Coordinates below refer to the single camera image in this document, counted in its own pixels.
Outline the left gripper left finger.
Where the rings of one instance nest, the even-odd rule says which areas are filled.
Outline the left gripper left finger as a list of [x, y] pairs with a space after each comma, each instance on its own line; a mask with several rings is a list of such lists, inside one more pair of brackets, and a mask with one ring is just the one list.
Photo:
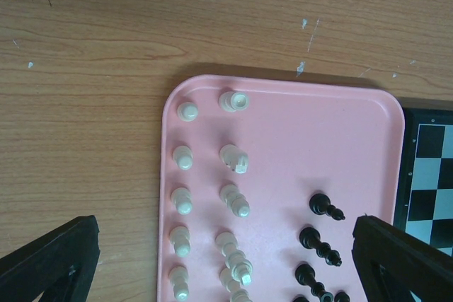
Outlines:
[[95, 216], [78, 216], [1, 258], [1, 300], [85, 301], [98, 234]]

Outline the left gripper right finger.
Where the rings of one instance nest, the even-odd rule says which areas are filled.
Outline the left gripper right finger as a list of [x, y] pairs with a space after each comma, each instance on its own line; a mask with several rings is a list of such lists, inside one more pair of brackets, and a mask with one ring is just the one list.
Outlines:
[[352, 258], [368, 301], [452, 300], [452, 258], [375, 216], [357, 218]]

